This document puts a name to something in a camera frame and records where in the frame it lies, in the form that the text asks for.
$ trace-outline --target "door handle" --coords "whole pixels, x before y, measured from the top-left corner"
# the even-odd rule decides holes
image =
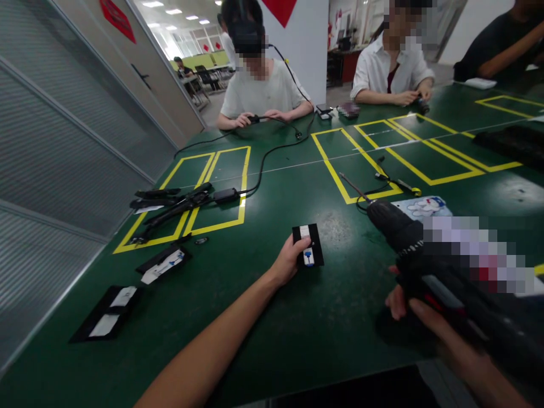
[[[149,86],[149,84],[147,83],[146,81],[146,78],[149,78],[149,75],[142,75],[140,74],[140,71],[138,71],[138,68],[136,68],[134,66],[134,64],[131,64],[132,65],[132,68],[134,68],[134,71],[136,71],[136,73],[138,74],[138,76],[140,77],[140,79],[144,82],[144,84],[149,88],[151,89],[151,87]]]

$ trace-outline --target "drill bit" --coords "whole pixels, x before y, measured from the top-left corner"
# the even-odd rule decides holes
[[[361,197],[363,197],[363,199],[370,204],[370,199],[361,191],[359,190],[357,187],[355,187],[355,185],[346,177],[346,175],[344,173],[340,173],[340,177],[342,177],[344,180],[346,180],[346,182],[356,191],[359,193],[359,195]]]

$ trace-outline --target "ceiling light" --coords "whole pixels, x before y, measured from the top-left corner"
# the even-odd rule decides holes
[[[162,4],[161,2],[147,2],[147,3],[142,3],[142,5],[146,7],[150,7],[150,8],[164,6],[164,4]]]

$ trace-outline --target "black shirt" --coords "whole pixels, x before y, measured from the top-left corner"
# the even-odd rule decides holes
[[[183,73],[185,74],[185,76],[187,76],[188,73],[194,74],[194,71],[191,68],[184,67],[183,68]],[[178,69],[177,76],[180,77],[180,78],[183,78],[183,75],[181,75],[181,68]]]
[[[464,82],[477,77],[478,69],[484,63],[492,60],[525,37],[542,22],[542,18],[543,16],[539,14],[526,23],[520,23],[514,20],[509,12],[498,16],[476,37],[462,61],[454,65],[454,79]],[[538,48],[538,44],[535,45],[492,79],[497,82],[505,82],[518,78],[526,70],[527,65],[533,63]]]

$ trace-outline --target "ceiling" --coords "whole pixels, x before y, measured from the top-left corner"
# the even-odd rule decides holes
[[[221,7],[215,4],[215,0],[158,0],[164,6],[149,8],[142,3],[153,0],[133,0],[147,24],[159,23],[161,27],[176,26],[178,29],[193,29],[207,27],[201,25],[200,20],[209,20],[210,25],[217,24],[217,14]],[[170,15],[166,10],[179,9],[181,14]],[[189,21],[187,16],[198,16],[198,20]]]

